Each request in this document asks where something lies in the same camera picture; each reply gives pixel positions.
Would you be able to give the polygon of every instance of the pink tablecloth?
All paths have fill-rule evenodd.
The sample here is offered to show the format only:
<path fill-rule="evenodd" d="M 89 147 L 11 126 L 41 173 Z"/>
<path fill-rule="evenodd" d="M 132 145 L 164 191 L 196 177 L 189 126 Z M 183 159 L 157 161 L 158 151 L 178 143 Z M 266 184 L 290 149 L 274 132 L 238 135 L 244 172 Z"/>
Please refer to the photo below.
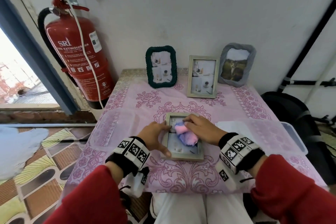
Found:
<path fill-rule="evenodd" d="M 144 69 L 124 70 L 97 125 L 108 110 L 115 108 L 131 109 L 141 117 L 136 131 L 140 131 L 151 121 L 162 122 L 168 112 L 198 113 L 213 123 L 244 118 L 278 120 L 251 86 L 235 88 L 218 84 L 215 99 L 187 98 L 187 69 L 179 69 L 178 73 L 178 81 L 174 87 L 153 89 L 147 83 Z M 101 124 L 99 127 L 103 131 L 95 133 L 96 126 L 68 179 L 68 186 L 81 182 L 95 167 L 104 163 L 110 154 L 101 149 L 96 150 L 92 145 L 93 135 L 102 135 L 101 138 L 95 138 L 95 140 L 105 140 L 103 134 L 106 132 L 104 130 L 110 129 L 109 122 L 112 121 Z M 114 147 L 118 144 L 117 140 L 113 142 Z M 204 155 L 204 162 L 183 162 L 162 160 L 159 152 L 152 152 L 147 161 L 150 173 L 146 191 L 229 193 L 214 167 L 218 161 L 219 148 L 206 145 Z M 289 153 L 284 157 L 297 170 L 313 178 L 319 186 L 326 186 L 303 154 Z M 250 180 L 243 191 L 249 191 L 253 185 L 254 180 Z"/>

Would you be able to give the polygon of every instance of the fire extinguisher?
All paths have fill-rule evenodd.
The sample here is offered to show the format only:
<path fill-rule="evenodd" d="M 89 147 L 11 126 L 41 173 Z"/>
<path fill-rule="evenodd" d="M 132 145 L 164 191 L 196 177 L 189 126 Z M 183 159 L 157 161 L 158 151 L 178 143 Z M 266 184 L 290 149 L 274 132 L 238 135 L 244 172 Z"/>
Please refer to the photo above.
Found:
<path fill-rule="evenodd" d="M 62 71 L 67 73 L 76 85 L 81 89 L 89 106 L 94 109 L 102 109 L 106 105 L 112 93 L 114 82 L 108 70 L 107 59 L 102 51 L 93 23 L 84 17 L 77 17 L 84 40 L 84 48 L 91 66 L 83 54 L 82 41 L 76 20 L 66 11 L 70 6 L 65 0 L 53 0 L 53 8 L 43 9 L 38 16 L 38 28 L 40 34 L 48 46 L 50 52 L 61 65 Z M 89 11 L 88 8 L 73 5 L 74 9 Z M 59 16 L 57 20 L 44 27 L 44 20 L 48 14 Z M 93 75 L 94 69 L 98 81 Z"/>

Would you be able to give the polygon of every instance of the left hand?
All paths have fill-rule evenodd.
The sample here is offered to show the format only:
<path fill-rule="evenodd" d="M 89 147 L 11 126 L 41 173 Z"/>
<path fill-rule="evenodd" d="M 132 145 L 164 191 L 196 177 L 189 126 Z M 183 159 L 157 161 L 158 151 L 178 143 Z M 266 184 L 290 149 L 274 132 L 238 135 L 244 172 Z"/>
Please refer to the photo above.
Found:
<path fill-rule="evenodd" d="M 166 157 L 170 158 L 170 151 L 158 141 L 161 131 L 169 131 L 170 129 L 171 126 L 167 126 L 166 121 L 162 123 L 153 121 L 148 126 L 145 126 L 137 136 L 145 142 L 148 150 L 159 150 Z"/>

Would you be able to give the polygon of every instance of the dark green photo frame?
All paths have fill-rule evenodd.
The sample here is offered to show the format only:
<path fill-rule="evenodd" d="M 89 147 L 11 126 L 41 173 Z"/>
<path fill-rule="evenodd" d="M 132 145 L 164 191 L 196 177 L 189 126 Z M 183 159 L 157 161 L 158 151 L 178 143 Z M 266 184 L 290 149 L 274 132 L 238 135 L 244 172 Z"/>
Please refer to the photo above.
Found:
<path fill-rule="evenodd" d="M 154 82 L 153 76 L 153 64 L 151 60 L 151 56 L 153 52 L 169 52 L 170 53 L 170 61 L 171 61 L 171 73 L 172 73 L 172 80 L 171 82 L 162 82 L 156 83 Z M 175 85 L 177 82 L 177 65 L 176 65 L 176 52 L 173 47 L 166 45 L 162 47 L 149 47 L 146 51 L 146 69 L 147 69 L 147 77 L 148 77 L 148 84 L 153 88 L 168 88 Z"/>

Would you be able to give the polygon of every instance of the photo frame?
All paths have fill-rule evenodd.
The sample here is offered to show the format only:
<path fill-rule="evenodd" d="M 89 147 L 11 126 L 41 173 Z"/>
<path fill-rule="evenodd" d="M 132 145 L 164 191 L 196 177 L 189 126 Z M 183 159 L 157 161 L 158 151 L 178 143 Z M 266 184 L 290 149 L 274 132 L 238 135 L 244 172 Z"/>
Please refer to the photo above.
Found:
<path fill-rule="evenodd" d="M 167 125 L 174 126 L 173 124 L 171 124 L 172 118 L 176 118 L 176 120 L 174 121 L 176 123 L 178 120 L 182 120 L 188 115 L 190 115 L 190 113 L 168 112 L 166 114 Z M 164 159 L 198 162 L 202 162 L 204 160 L 202 141 L 198 140 L 195 146 L 184 146 L 182 142 L 176 137 L 176 132 L 174 133 L 173 127 L 168 133 L 164 135 L 161 143 L 171 152 L 171 158 L 163 156 L 162 158 Z"/>
<path fill-rule="evenodd" d="M 246 84 L 256 50 L 249 44 L 229 43 L 222 51 L 218 82 L 241 87 Z"/>
<path fill-rule="evenodd" d="M 173 47 L 149 47 L 146 51 L 148 84 L 153 88 L 172 87 L 177 82 L 176 52 Z"/>
<path fill-rule="evenodd" d="M 187 97 L 216 98 L 219 58 L 190 56 Z"/>

